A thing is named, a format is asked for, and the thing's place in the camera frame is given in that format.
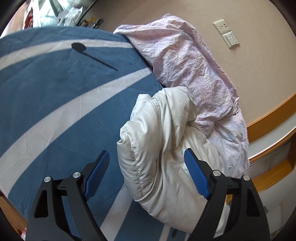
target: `white puffer jacket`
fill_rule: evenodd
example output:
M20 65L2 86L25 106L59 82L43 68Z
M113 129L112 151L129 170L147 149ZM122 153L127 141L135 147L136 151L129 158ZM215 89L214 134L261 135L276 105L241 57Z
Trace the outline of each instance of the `white puffer jacket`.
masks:
M194 122L197 108L185 87L164 88L152 98L138 96L117 142L119 165L135 201L164 224L192 232L207 200L201 196L184 163L191 148L198 159L222 170L217 149ZM223 211L216 232L227 218Z

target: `plastic bag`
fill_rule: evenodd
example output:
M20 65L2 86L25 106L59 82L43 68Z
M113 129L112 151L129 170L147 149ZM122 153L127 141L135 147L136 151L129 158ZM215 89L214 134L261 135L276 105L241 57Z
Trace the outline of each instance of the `plastic bag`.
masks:
M81 8L72 7L69 10L68 14L66 14L64 16L59 15L58 19L60 19L60 20L58 20L59 21L58 25L62 26L62 27L63 26L65 26L65 27L66 26L75 26L82 14L82 8L83 7L81 7Z

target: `metal screw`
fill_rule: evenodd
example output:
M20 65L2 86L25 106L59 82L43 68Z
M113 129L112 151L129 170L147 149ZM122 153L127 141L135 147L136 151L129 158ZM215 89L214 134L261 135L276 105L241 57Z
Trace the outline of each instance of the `metal screw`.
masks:
M48 183L50 180L51 180L51 177L46 177L46 178L44 178L44 181L45 181L46 183Z
M243 175L242 178L245 180L245 181L250 181L250 177L248 175Z
M78 178L78 177L80 177L80 175L81 175L80 172L75 172L75 173L73 173L72 176L73 176L74 178Z
M213 175L216 176L216 177L219 177L221 175L221 172L218 171L218 170L214 170Z

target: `bed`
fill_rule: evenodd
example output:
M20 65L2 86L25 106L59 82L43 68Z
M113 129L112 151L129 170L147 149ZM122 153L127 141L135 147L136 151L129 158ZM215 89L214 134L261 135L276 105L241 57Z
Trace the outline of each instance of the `bed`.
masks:
M73 43L86 50L72 49ZM46 176L67 178L107 150L110 165L88 205L108 240L186 239L132 200L118 165L119 130L138 94L161 88L121 35L48 27L0 39L1 191L27 219ZM64 205L79 237L66 199Z

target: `wooden bed edge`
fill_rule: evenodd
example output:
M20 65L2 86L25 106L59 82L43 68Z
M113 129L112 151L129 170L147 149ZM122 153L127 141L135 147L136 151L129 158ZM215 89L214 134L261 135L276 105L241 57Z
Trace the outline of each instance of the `wooden bed edge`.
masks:
M271 152L276 150L278 147L280 147L286 141L288 141L292 136L294 136L295 133L296 133L296 127L293 130L291 130L290 133L287 134L284 138L280 139L278 142L276 142L274 145L272 145L270 148L268 148L267 150L259 153L256 156L250 158L250 164L255 163L256 161L262 159L264 156L267 156L268 154L270 154Z
M249 142L277 128L296 112L296 92L277 108L247 126Z
M265 173L252 178L256 190L260 193L288 176L296 167L296 128L291 139L291 146L286 159ZM226 204L232 200L232 195L226 196Z
M268 170L267 172L252 178L258 193L270 188L289 175L293 168L288 159L283 160L280 164ZM232 200L232 194L226 196L226 204Z
M13 207L3 194L0 195L0 207L13 229L21 235L22 231L27 227L27 220Z

